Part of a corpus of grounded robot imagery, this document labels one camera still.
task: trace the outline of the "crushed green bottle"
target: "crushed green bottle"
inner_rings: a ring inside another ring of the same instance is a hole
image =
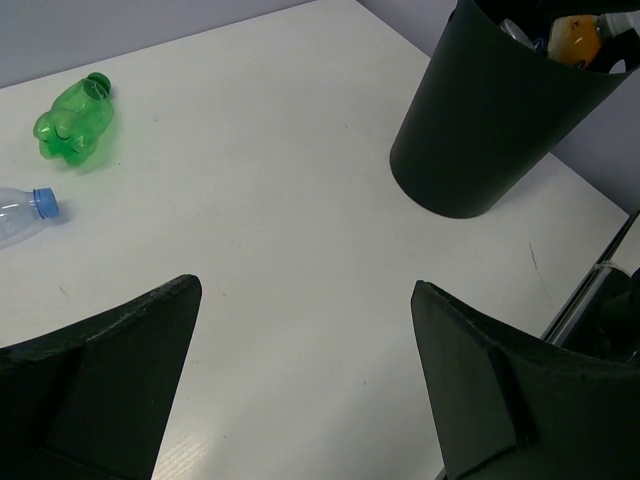
[[[33,127],[42,156],[62,157],[74,166],[89,158],[113,119],[110,94],[109,79],[92,73],[56,98]]]

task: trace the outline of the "green bottle cap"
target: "green bottle cap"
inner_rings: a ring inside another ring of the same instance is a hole
[[[109,80],[109,77],[107,77],[106,75],[100,72],[93,72],[89,74],[87,79],[93,80],[102,88],[104,88],[104,91],[107,93],[107,96],[109,96],[109,94],[111,93],[111,80]]]

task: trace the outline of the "black cylinder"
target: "black cylinder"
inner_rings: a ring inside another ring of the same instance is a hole
[[[533,5],[459,0],[391,150],[394,177],[423,207],[486,212],[637,68],[635,31],[617,40],[626,72],[609,74],[548,59],[498,26],[523,26]]]

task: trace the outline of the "blue bottle cap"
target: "blue bottle cap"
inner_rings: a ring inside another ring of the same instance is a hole
[[[38,188],[34,190],[33,200],[42,218],[56,218],[60,215],[56,196],[50,188]]]

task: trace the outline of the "orange liquid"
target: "orange liquid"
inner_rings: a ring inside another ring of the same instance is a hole
[[[549,39],[549,58],[566,65],[584,68],[596,57],[602,39],[592,15],[559,18]]]

